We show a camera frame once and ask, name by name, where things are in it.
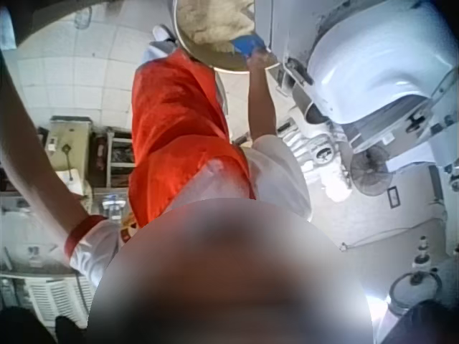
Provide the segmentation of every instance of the red cuff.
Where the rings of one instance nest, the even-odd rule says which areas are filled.
[[[105,221],[106,218],[101,215],[91,215],[84,219],[81,224],[75,227],[72,230],[67,241],[64,245],[65,255],[70,259],[72,257],[73,251],[78,243],[85,237],[85,235],[97,226],[100,222]]]

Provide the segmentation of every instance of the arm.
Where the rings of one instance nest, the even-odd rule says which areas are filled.
[[[64,246],[86,210],[53,171],[0,53],[0,161],[39,220]]]
[[[255,141],[264,135],[277,135],[276,116],[266,77],[268,53],[258,50],[247,61],[250,71],[249,126]]]

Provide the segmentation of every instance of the white shirt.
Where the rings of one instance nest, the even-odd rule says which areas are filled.
[[[308,187],[301,167],[284,142],[273,136],[258,138],[252,148],[244,148],[250,182],[258,201],[264,201],[311,220]],[[213,160],[181,190],[167,211],[181,206],[221,198],[248,198],[247,188],[227,173],[219,160]],[[78,243],[70,265],[95,286],[120,247],[120,226],[102,221]]]

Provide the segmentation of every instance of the orange apron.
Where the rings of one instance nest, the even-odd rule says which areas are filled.
[[[132,106],[136,168],[129,200],[140,228],[162,215],[216,158],[253,195],[247,160],[230,143],[212,69],[191,61],[181,49],[149,62],[136,73]]]

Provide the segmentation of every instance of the white tiled ceiling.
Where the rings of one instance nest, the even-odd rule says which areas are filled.
[[[131,128],[131,90],[136,69],[156,24],[171,27],[166,0],[125,0],[93,6],[87,29],[71,14],[33,34],[7,63],[37,125],[53,115],[88,116],[96,125]],[[233,138],[248,131],[248,75],[221,74]],[[293,101],[270,89],[282,122]]]

